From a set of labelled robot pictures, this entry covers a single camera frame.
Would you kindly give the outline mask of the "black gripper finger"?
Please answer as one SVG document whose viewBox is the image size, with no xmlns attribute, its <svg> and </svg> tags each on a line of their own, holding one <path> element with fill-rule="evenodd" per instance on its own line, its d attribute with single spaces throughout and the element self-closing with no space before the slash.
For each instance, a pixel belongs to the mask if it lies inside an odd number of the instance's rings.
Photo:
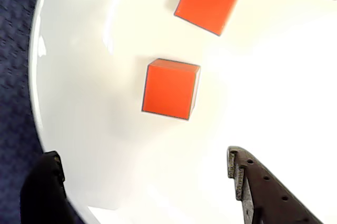
<svg viewBox="0 0 337 224">
<path fill-rule="evenodd" d="M 20 191 L 21 223 L 83 223 L 67 199 L 61 157 L 43 153 Z"/>
<path fill-rule="evenodd" d="M 244 223 L 321 224 L 274 174 L 246 149 L 229 146 L 227 176 L 234 180 Z"/>
</svg>

